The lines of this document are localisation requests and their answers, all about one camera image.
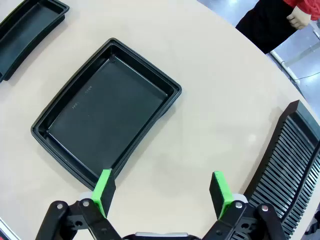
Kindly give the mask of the person's left hand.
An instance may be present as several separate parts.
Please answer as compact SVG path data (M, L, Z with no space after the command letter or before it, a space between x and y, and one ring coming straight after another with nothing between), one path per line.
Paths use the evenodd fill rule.
M286 18L290 25L296 30L301 30L311 22L311 14L302 11L298 6L295 6L291 14Z

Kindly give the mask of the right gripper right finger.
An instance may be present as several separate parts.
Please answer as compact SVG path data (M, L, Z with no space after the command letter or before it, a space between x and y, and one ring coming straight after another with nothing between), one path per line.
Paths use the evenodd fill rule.
M253 206L236 200L221 171L212 173L209 192L217 221L204 235L204 240L232 240L236 234L245 235L249 240L286 239L273 205Z

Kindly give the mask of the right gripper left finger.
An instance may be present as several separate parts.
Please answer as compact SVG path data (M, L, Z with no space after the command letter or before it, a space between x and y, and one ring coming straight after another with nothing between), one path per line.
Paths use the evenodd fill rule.
M37 240L72 240L79 230L88 230L94 240L120 240L109 220L116 184L111 169L104 169L91 197L68 205L57 200L50 204L36 235Z

